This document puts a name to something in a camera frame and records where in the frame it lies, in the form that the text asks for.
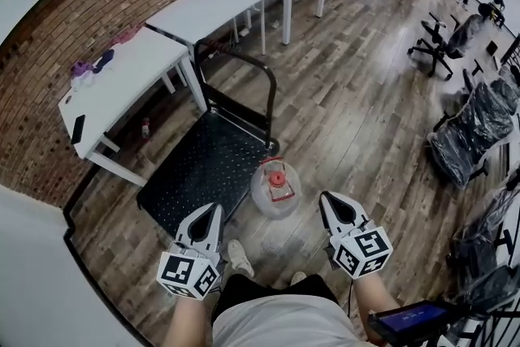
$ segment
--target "cart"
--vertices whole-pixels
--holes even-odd
[[[202,75],[199,49],[206,46],[260,68],[269,78],[266,114],[236,102],[208,85]],[[208,110],[137,194],[137,205],[146,210],[171,236],[180,222],[196,209],[216,202],[224,221],[249,191],[251,176],[260,162],[278,153],[271,138],[276,79],[262,62],[209,39],[195,45],[195,73]]]

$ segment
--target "black shorts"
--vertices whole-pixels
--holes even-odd
[[[320,275],[307,276],[297,284],[282,290],[264,288],[243,275],[233,275],[227,280],[226,287],[214,308],[211,322],[214,323],[219,315],[232,306],[273,295],[311,295],[329,299],[336,304],[338,303],[336,297]]]

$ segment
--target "black phone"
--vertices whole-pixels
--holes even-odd
[[[71,143],[75,145],[81,142],[81,135],[83,134],[83,125],[85,124],[85,115],[76,117],[74,122],[74,130],[72,131]]]

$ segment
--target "black mesh platform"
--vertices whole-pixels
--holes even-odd
[[[268,156],[264,142],[207,111],[137,194],[137,204],[171,236],[187,215],[210,202],[221,204],[228,219]]]

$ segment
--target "sneaker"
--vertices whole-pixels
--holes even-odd
[[[290,286],[293,286],[293,285],[297,284],[298,282],[303,281],[306,277],[307,277],[307,275],[305,273],[303,273],[301,271],[296,272],[291,279]]]
[[[251,277],[254,277],[254,270],[245,255],[244,246],[238,240],[230,240],[227,243],[227,255],[233,269],[244,269]]]

